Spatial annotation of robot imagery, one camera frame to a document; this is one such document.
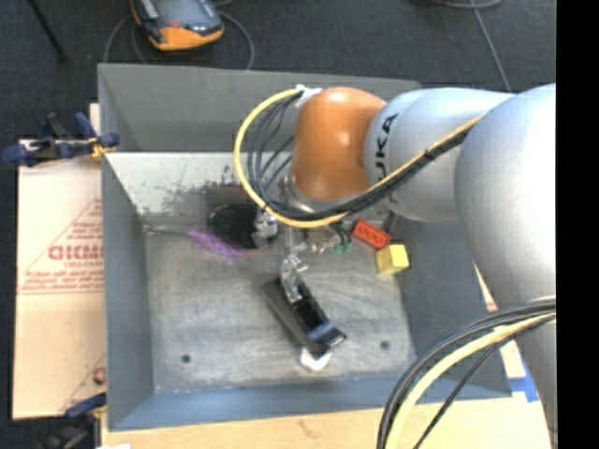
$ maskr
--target yellow cable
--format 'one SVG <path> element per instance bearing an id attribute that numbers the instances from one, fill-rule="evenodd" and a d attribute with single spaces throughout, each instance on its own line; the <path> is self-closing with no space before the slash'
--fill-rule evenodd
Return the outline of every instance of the yellow cable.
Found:
<path id="1" fill-rule="evenodd" d="M 469 342 L 468 344 L 460 347 L 458 350 L 454 351 L 450 355 L 447 355 L 446 357 L 441 359 L 424 376 L 422 376 L 420 380 L 418 380 L 418 382 L 407 394 L 404 402 L 402 403 L 400 409 L 398 410 L 395 416 L 395 419 L 393 420 L 393 424 L 391 425 L 391 429 L 387 437 L 387 442 L 385 444 L 385 449 L 395 449 L 399 446 L 399 438 L 401 435 L 402 427 L 407 420 L 409 412 L 412 411 L 418 400 L 429 388 L 429 386 L 432 383 L 434 383 L 434 381 L 436 381 L 444 372 L 446 372 L 454 364 L 460 362 L 465 357 L 472 355 L 476 351 L 480 351 L 481 349 L 491 346 L 495 342 L 499 342 L 501 340 L 504 340 L 505 338 L 509 338 L 510 336 L 521 331 L 522 329 L 534 326 L 543 319 L 550 318 L 548 318 L 548 316 L 545 314 L 527 319 L 526 321 L 514 323 L 510 326 L 503 326 L 499 329 L 496 329 L 494 332 L 490 334 L 487 334 L 478 338 L 477 340 Z"/>
<path id="2" fill-rule="evenodd" d="M 243 186 L 243 189 L 246 191 L 248 196 L 250 196 L 260 208 L 264 209 L 268 214 L 270 214 L 271 216 L 273 216 L 274 218 L 279 220 L 281 223 L 284 223 L 286 225 L 295 226 L 298 228 L 316 228 L 319 226 L 330 225 L 332 223 L 335 223 L 335 222 L 341 220 L 343 217 L 345 217 L 348 214 L 348 211 L 340 212 L 335 215 L 329 216 L 327 218 L 322 218 L 319 220 L 312 220 L 312 221 L 294 220 L 293 218 L 284 216 L 283 214 L 281 214 L 281 213 L 277 212 L 276 210 L 274 210 L 273 208 L 271 208 L 266 203 L 266 201 L 264 201 L 256 193 L 256 191 L 254 191 L 254 188 L 252 188 L 252 185 L 245 177 L 245 174 L 243 172 L 243 165 L 241 164 L 241 144 L 243 143 L 243 138 L 245 137 L 245 134 L 247 133 L 248 128 L 254 122 L 254 120 L 257 118 L 257 116 L 262 111 L 264 111 L 266 108 L 268 108 L 270 105 L 273 105 L 273 104 L 277 103 L 278 101 L 283 100 L 284 98 L 287 98 L 288 96 L 291 96 L 293 94 L 298 94 L 303 91 L 304 91 L 303 88 L 294 88 L 291 90 L 285 90 L 284 92 L 280 92 L 278 94 L 271 96 L 270 98 L 263 101 L 260 105 L 258 105 L 257 107 L 255 107 L 252 110 L 252 112 L 247 116 L 247 118 L 241 124 L 241 127 L 239 129 L 237 137 L 235 138 L 235 146 L 233 148 L 233 165 L 235 167 L 237 176 L 240 179 L 241 186 Z M 468 131 L 476 123 L 478 123 L 480 121 L 480 119 L 483 118 L 483 116 L 485 116 L 485 114 L 478 115 L 478 116 L 474 117 L 472 120 L 459 126 L 454 131 L 447 134 L 441 140 L 433 143 L 427 150 L 417 154 L 411 160 L 409 160 L 407 163 L 405 163 L 401 167 L 395 169 L 392 173 L 388 174 L 385 178 L 380 180 L 377 184 L 371 186 L 365 193 L 368 193 L 374 189 L 380 188 L 381 186 L 388 183 L 391 179 L 393 179 L 395 176 L 397 176 L 398 174 L 403 172 L 407 167 L 412 165 L 419 158 L 424 156 L 426 152 L 434 152 L 434 150 L 436 150 L 437 148 L 439 148 L 440 146 L 445 144 L 448 140 L 452 139 L 453 137 L 457 136 L 460 133 Z"/>

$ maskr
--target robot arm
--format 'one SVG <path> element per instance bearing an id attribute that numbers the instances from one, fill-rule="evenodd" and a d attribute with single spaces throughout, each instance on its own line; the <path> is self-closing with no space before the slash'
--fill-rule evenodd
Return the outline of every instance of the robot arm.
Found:
<path id="1" fill-rule="evenodd" d="M 389 101 L 366 141 L 371 184 L 474 114 L 464 142 L 386 200 L 402 216 L 458 224 L 498 306 L 556 293 L 556 85 L 511 95 L 421 90 Z M 556 328 L 519 338 L 557 447 Z"/>
<path id="2" fill-rule="evenodd" d="M 435 154 L 383 201 L 409 219 L 459 225 L 501 308 L 556 293 L 555 114 L 556 85 L 518 95 L 418 90 L 386 104 L 361 91 L 327 89 L 300 112 L 283 184 L 300 212 L 261 200 L 239 166 L 238 174 L 248 194 L 282 223 L 327 225 L 362 204 L 356 193 L 387 185 L 415 154 L 467 125 L 461 144 Z M 521 337 L 519 346 L 557 447 L 555 326 Z"/>

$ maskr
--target orange device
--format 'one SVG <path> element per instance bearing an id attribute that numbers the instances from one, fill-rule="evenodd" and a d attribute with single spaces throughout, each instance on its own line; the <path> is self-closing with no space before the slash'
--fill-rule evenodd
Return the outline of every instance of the orange device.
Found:
<path id="1" fill-rule="evenodd" d="M 131 0 L 131 11 L 136 23 L 161 51 L 200 47 L 224 31 L 211 0 Z"/>
<path id="2" fill-rule="evenodd" d="M 385 101 L 332 87 L 310 98 L 296 122 L 291 180 L 305 196 L 333 201 L 364 192 L 364 140 Z"/>

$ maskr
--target kuka logo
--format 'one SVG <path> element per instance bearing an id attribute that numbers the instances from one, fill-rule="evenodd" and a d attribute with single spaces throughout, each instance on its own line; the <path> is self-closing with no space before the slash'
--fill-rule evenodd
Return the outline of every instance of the kuka logo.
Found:
<path id="1" fill-rule="evenodd" d="M 381 170 L 381 176 L 379 177 L 379 181 L 387 175 L 387 169 L 385 168 L 385 151 L 387 150 L 386 146 L 387 141 L 389 139 L 389 131 L 391 130 L 391 124 L 398 116 L 399 113 L 395 113 L 394 115 L 385 118 L 385 121 L 381 126 L 381 135 L 379 135 L 379 137 L 376 139 L 377 152 L 374 155 L 374 164 L 377 168 Z"/>
<path id="2" fill-rule="evenodd" d="M 101 259 L 104 247 L 93 245 L 55 245 L 48 249 L 48 257 L 53 261 L 69 261 L 73 259 Z"/>

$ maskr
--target clamp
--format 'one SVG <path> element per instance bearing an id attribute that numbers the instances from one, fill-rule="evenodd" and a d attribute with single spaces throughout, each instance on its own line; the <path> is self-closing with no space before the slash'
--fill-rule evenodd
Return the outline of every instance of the clamp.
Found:
<path id="1" fill-rule="evenodd" d="M 5 148 L 2 152 L 4 162 L 16 167 L 34 167 L 84 155 L 99 160 L 102 154 L 113 152 L 121 142 L 116 133 L 98 135 L 83 113 L 77 113 L 73 120 L 76 133 L 68 132 L 56 113 L 50 113 L 42 124 L 42 137 L 28 145 L 17 143 Z"/>

